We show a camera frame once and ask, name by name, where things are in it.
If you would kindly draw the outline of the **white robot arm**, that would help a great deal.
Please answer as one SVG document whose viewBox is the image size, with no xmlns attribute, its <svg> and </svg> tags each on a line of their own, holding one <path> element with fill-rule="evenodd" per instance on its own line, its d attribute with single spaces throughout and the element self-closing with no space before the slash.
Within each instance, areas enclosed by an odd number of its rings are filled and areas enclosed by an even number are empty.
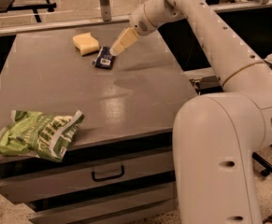
<svg viewBox="0 0 272 224">
<path fill-rule="evenodd" d="M 185 103 L 173 126 L 182 224 L 262 224 L 252 154 L 272 144 L 272 70 L 205 0 L 148 0 L 110 52 L 187 20 L 222 91 Z"/>
</svg>

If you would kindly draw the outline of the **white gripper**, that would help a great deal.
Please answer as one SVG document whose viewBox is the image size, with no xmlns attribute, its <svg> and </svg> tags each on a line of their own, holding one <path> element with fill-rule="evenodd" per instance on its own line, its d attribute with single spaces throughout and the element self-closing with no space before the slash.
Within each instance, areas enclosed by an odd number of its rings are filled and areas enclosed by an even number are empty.
<svg viewBox="0 0 272 224">
<path fill-rule="evenodd" d="M 157 27 L 150 21 L 147 3 L 140 5 L 132 12 L 130 26 L 132 28 L 124 29 L 111 46 L 109 52 L 112 56 L 118 56 L 135 44 L 138 35 L 147 36 L 157 30 Z"/>
</svg>

